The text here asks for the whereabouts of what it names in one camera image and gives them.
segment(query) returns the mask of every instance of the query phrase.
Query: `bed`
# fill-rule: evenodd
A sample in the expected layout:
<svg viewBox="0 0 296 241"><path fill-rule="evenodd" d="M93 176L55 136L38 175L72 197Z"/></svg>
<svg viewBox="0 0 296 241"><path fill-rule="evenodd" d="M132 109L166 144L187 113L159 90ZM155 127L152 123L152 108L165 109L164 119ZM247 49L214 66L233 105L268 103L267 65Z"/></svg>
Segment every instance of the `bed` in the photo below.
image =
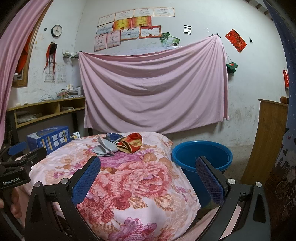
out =
<svg viewBox="0 0 296 241"><path fill-rule="evenodd" d="M167 241L189 228L200 208L180 167L171 161L173 143L154 132L140 132L142 147L134 154L100 157L101 171L78 210L99 237L109 241ZM33 185L56 184L70 178L93 155L98 135L71 141L33 166ZM57 214L61 209L55 203Z"/></svg>

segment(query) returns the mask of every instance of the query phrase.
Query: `red paper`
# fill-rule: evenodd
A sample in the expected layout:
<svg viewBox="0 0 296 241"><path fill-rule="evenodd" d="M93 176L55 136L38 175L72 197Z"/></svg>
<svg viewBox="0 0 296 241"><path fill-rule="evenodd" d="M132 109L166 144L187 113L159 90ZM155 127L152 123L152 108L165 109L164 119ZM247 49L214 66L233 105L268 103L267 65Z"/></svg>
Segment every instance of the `red paper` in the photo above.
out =
<svg viewBox="0 0 296 241"><path fill-rule="evenodd" d="M237 49L240 53L247 46L247 43L242 39L242 37L232 29L225 37L232 43L232 45Z"/></svg>

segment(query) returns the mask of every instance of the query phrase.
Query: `red purse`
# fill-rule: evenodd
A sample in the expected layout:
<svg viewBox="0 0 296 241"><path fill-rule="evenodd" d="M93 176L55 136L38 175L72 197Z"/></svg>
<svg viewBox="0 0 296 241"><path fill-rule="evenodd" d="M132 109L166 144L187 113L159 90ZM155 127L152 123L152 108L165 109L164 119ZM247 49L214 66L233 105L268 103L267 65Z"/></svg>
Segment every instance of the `red purse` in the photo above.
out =
<svg viewBox="0 0 296 241"><path fill-rule="evenodd" d="M122 139L116 147L127 154L132 154L139 150L142 146L142 136L139 133L129 134L127 137Z"/></svg>

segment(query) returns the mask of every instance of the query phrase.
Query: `pink curtain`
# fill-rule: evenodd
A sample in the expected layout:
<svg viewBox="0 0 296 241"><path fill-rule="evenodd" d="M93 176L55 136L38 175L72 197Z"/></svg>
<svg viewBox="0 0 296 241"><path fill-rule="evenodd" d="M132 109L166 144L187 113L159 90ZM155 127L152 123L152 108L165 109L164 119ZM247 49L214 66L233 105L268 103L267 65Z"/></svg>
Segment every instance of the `pink curtain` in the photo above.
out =
<svg viewBox="0 0 296 241"><path fill-rule="evenodd" d="M218 36L131 56L79 53L84 126L173 133L227 118L226 53Z"/></svg>
<svg viewBox="0 0 296 241"><path fill-rule="evenodd" d="M29 1L13 18L0 39L0 146L4 139L5 112L13 75L27 38L48 2Z"/></svg>

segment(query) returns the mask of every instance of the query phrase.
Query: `clock face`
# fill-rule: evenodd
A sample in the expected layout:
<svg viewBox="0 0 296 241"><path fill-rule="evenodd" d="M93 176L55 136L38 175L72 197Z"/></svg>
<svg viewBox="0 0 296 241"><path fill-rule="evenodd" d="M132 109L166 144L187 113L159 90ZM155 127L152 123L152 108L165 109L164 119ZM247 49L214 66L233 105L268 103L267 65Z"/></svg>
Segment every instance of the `clock face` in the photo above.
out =
<svg viewBox="0 0 296 241"><path fill-rule="evenodd" d="M60 25L56 25L52 28L52 36L53 37L58 37L62 34L62 27Z"/></svg>

